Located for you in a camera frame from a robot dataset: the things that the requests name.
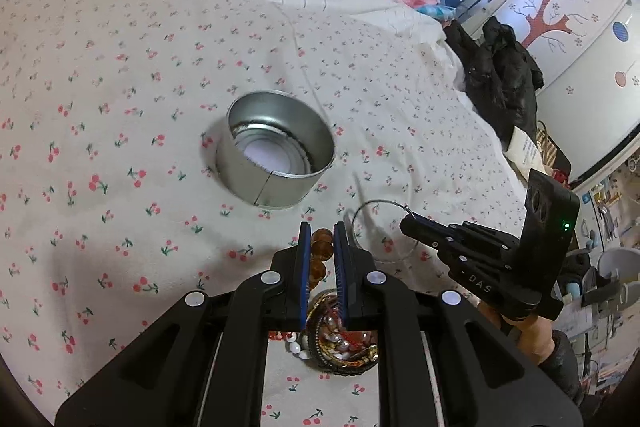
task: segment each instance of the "brown bead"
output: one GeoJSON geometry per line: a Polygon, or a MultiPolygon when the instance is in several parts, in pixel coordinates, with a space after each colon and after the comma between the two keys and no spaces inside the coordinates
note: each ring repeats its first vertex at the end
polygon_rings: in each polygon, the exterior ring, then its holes
{"type": "Polygon", "coordinates": [[[316,241],[311,244],[311,259],[328,261],[334,254],[334,247],[329,241],[316,241]]]}
{"type": "Polygon", "coordinates": [[[314,243],[316,241],[329,241],[329,243],[332,243],[334,241],[334,234],[332,234],[329,229],[317,229],[311,235],[311,242],[314,243]]]}
{"type": "Polygon", "coordinates": [[[326,266],[319,259],[312,259],[309,266],[309,280],[321,281],[326,275],[326,266]]]}

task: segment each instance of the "tree decal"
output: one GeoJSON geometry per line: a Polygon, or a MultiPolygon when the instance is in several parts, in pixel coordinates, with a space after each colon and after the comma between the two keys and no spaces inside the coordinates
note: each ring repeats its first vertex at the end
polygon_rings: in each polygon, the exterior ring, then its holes
{"type": "Polygon", "coordinates": [[[575,22],[583,26],[585,23],[597,22],[598,16],[592,14],[591,17],[584,16],[579,13],[563,13],[560,6],[560,0],[522,0],[521,6],[515,3],[509,4],[509,8],[519,15],[522,15],[527,23],[529,23],[529,33],[522,40],[522,45],[529,48],[538,38],[546,39],[549,49],[552,53],[556,49],[560,49],[562,53],[566,53],[565,44],[560,39],[549,35],[552,32],[563,32],[575,36],[575,45],[582,45],[582,37],[586,34],[580,34],[569,28],[569,22],[575,22]]]}

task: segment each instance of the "white fabric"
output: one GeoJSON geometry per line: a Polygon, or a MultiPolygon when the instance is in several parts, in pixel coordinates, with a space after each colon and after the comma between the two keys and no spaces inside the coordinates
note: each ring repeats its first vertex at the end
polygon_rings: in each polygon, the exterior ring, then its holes
{"type": "MultiPolygon", "coordinates": [[[[458,101],[437,24],[386,0],[273,1],[0,0],[0,350],[49,419],[181,295],[266,269],[301,219],[330,227],[388,198],[520,233],[522,190],[458,101]],[[257,89],[335,133],[334,167],[289,210],[242,203],[208,168],[216,122],[257,89]]],[[[394,262],[401,213],[368,215],[356,233],[383,269],[449,285],[433,251],[394,262]]],[[[373,425],[376,378],[327,378],[274,339],[264,421],[373,425]]]]}

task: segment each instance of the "black jacket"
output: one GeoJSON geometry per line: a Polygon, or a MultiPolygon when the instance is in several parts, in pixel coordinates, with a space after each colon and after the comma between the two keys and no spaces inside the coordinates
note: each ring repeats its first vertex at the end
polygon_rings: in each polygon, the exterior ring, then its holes
{"type": "Polygon", "coordinates": [[[482,31],[484,43],[478,45],[457,21],[445,28],[447,44],[465,69],[466,95],[505,145],[514,125],[535,142],[535,91],[544,85],[542,72],[513,28],[491,17],[482,31]]]}

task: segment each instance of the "black sleeve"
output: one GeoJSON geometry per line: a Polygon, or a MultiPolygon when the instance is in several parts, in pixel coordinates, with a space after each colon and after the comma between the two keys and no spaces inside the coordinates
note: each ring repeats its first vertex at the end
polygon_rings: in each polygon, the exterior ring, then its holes
{"type": "Polygon", "coordinates": [[[582,403],[583,393],[578,378],[578,361],[575,358],[574,350],[562,331],[554,330],[552,338],[556,348],[551,356],[538,367],[579,406],[582,403]]]}

